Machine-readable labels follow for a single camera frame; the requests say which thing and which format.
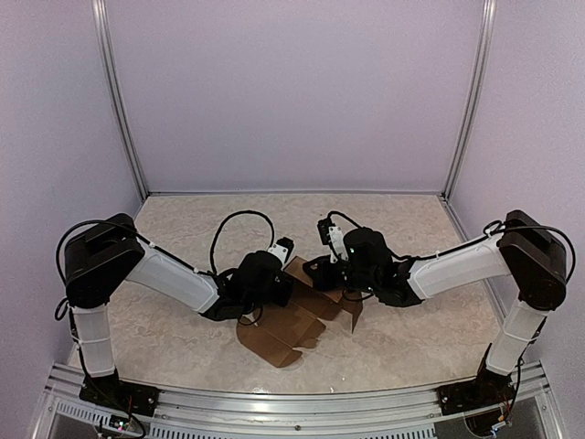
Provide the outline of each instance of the lavender wall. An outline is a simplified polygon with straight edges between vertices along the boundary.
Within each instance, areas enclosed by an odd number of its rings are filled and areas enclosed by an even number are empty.
[[[0,13],[0,437],[24,437],[55,360],[55,271],[73,223],[139,199],[122,153],[91,17],[77,0],[3,2]]]
[[[439,191],[483,1],[110,2],[153,191]]]
[[[585,3],[499,2],[484,90],[453,204],[471,233],[524,209],[575,241],[585,235]],[[585,271],[531,352],[542,358],[569,434],[585,429]],[[516,289],[499,283],[509,305]]]

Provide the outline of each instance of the beige tabletop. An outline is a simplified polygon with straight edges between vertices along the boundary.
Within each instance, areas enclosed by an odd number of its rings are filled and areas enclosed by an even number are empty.
[[[197,268],[208,269],[218,224],[231,212],[256,209],[273,221],[277,238],[294,240],[294,254],[327,254],[316,223],[344,211],[381,231],[398,254],[428,254],[459,242],[434,196],[217,195],[150,197],[136,220],[139,231]],[[340,219],[345,231],[351,229]],[[225,227],[216,249],[220,271],[266,248],[270,232],[255,217]],[[364,303],[356,331],[341,313],[314,349],[276,369],[236,339],[235,322],[212,322],[174,299],[124,283],[109,303],[114,357],[123,378],[218,391],[323,393],[407,387],[474,375],[498,323],[480,284],[467,285],[410,308],[375,298]],[[73,356],[73,365],[79,365]]]

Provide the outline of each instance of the flattened cardboard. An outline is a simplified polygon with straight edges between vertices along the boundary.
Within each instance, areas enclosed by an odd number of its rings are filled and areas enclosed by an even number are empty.
[[[303,264],[305,262],[306,262],[305,259],[300,258],[299,256],[295,256],[292,259],[292,261],[286,266],[284,272],[290,274],[292,277],[294,277],[301,283],[309,286],[311,288],[311,291],[314,292],[315,294],[320,295],[321,297],[326,297],[327,299],[336,304],[340,304],[344,311],[347,311],[349,314],[351,314],[352,316],[351,330],[352,332],[354,332],[354,329],[356,329],[357,320],[359,319],[359,316],[362,314],[362,311],[364,309],[364,304],[362,302],[352,302],[351,300],[346,300],[344,298],[342,288],[338,288],[336,290],[328,291],[325,293],[315,291],[313,289],[313,279],[311,279],[309,275],[303,271]],[[357,300],[361,297],[361,293],[346,291],[346,297],[353,300]],[[322,318],[323,320],[333,320],[333,318],[325,318],[324,316],[320,316],[320,318]]]
[[[304,263],[297,256],[284,269],[295,278],[291,300],[285,308],[266,305],[256,324],[250,325],[249,319],[243,317],[244,325],[236,325],[239,342],[275,368],[290,366],[303,355],[295,348],[317,346],[319,336],[325,331],[325,324],[319,319],[331,321],[344,310],[352,315],[353,331],[363,309],[361,302],[345,300],[342,290],[315,291],[313,281],[303,271]]]

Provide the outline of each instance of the cardboard flap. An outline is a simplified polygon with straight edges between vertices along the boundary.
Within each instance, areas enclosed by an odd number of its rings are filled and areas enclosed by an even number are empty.
[[[242,321],[247,324],[251,323],[246,317],[243,317]],[[237,325],[236,336],[242,345],[271,363],[275,368],[290,366],[303,354],[254,325],[250,327]]]
[[[291,302],[323,320],[333,320],[343,309],[300,281],[294,281]]]
[[[276,305],[264,306],[264,314],[258,322],[258,327],[290,347],[299,346],[301,340],[318,337],[325,331],[323,322],[294,303],[289,303],[286,308]]]
[[[315,348],[319,336],[326,326],[319,320],[333,320],[344,310],[352,315],[352,332],[362,312],[361,302],[353,302],[343,297],[342,290],[336,289],[320,293],[313,289],[312,279],[303,271],[305,260],[294,257],[284,269],[294,280],[291,300],[282,308],[268,304],[254,311],[251,321],[242,317],[241,321],[250,326],[237,324],[236,335],[246,348],[268,361],[275,368],[285,368],[293,364],[303,354],[295,348]],[[348,293],[348,297],[359,298],[359,293]]]
[[[311,277],[309,277],[309,275],[305,273],[303,270],[303,264],[305,262],[306,262],[305,259],[299,256],[295,256],[294,258],[292,258],[292,261],[290,261],[289,264],[284,268],[284,272],[288,273],[295,279],[301,281],[303,284],[313,288],[313,279],[311,279]],[[328,299],[334,301],[336,304],[338,304],[343,298],[342,289],[340,288],[331,291],[317,293],[324,295]]]

